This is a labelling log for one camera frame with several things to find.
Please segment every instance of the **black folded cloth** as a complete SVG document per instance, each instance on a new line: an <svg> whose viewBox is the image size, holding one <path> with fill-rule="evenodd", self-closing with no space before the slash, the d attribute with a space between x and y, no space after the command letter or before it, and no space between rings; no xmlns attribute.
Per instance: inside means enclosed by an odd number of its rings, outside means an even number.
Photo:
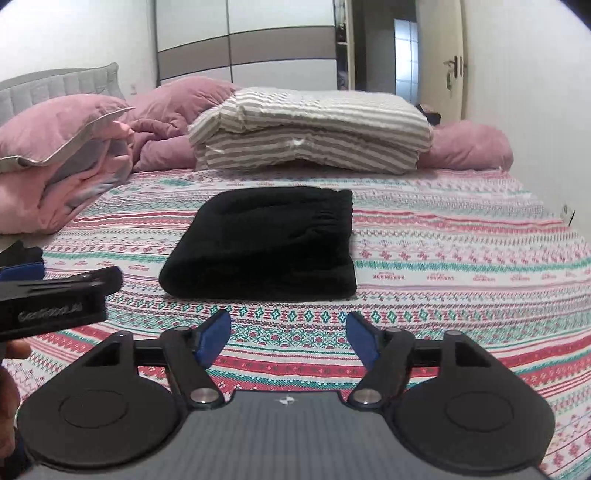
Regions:
<svg viewBox="0 0 591 480"><path fill-rule="evenodd" d="M164 264L176 297L333 300L356 291L350 190L231 190L206 202Z"/></svg>
<svg viewBox="0 0 591 480"><path fill-rule="evenodd" d="M0 252L0 267L14 267L43 262L43 250L39 247L25 248L22 240L17 240L6 250Z"/></svg>

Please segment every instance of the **pink duvet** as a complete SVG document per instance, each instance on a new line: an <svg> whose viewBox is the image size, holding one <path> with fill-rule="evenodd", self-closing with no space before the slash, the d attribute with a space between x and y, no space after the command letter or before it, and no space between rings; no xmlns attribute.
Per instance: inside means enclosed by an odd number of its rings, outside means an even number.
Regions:
<svg viewBox="0 0 591 480"><path fill-rule="evenodd" d="M193 75L162 85L132 100L121 120L136 132L134 171L194 168L188 127L205 110L221 105L236 90L223 80Z"/></svg>
<svg viewBox="0 0 591 480"><path fill-rule="evenodd" d="M1 174L0 234L57 232L101 193L128 178L132 137L128 125L113 121L94 135L96 159L88 169L75 165L88 157L73 155L46 167Z"/></svg>

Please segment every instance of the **gray upholstered headboard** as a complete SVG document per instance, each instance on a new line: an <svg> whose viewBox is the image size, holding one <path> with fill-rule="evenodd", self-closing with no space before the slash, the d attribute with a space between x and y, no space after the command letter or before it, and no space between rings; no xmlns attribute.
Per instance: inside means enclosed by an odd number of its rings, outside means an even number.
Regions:
<svg viewBox="0 0 591 480"><path fill-rule="evenodd" d="M28 73L0 82L0 126L47 99L75 93L124 98L117 81L119 65L95 69L59 69Z"/></svg>

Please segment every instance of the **white cabinet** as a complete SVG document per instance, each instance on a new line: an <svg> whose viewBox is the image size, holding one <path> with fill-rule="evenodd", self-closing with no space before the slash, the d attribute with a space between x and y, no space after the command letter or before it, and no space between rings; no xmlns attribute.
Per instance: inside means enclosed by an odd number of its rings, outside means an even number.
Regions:
<svg viewBox="0 0 591 480"><path fill-rule="evenodd" d="M333 0L228 0L230 33L335 24Z"/></svg>
<svg viewBox="0 0 591 480"><path fill-rule="evenodd" d="M157 0L158 51L228 34L226 0Z"/></svg>
<svg viewBox="0 0 591 480"><path fill-rule="evenodd" d="M335 90L336 60L277 60L233 65L234 83L242 87Z"/></svg>
<svg viewBox="0 0 591 480"><path fill-rule="evenodd" d="M232 81L232 72L230 72L230 67L221 67L219 69L210 69L210 70L201 70L197 73L188 73L186 75L179 75L178 77L172 77L166 80L162 80L160 82L162 85L165 83L173 82L174 80L178 80L184 77L190 77L191 75L199 75L201 77L209 77L211 79L216 80L225 80L227 82Z"/></svg>

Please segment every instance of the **blue gripper pad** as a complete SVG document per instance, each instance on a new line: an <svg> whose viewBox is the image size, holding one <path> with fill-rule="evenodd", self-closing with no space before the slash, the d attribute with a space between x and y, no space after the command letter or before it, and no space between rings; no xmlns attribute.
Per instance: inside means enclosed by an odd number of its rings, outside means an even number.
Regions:
<svg viewBox="0 0 591 480"><path fill-rule="evenodd" d="M370 332L353 313L347 315L346 323L347 340L367 370L374 367L379 358L378 344L375 336Z"/></svg>
<svg viewBox="0 0 591 480"><path fill-rule="evenodd" d="M0 268L0 281L43 280L43 277L45 277L43 262Z"/></svg>
<svg viewBox="0 0 591 480"><path fill-rule="evenodd" d="M226 346L232 331L232 318L226 311L214 319L213 324L201 332L195 360L203 368L209 368Z"/></svg>

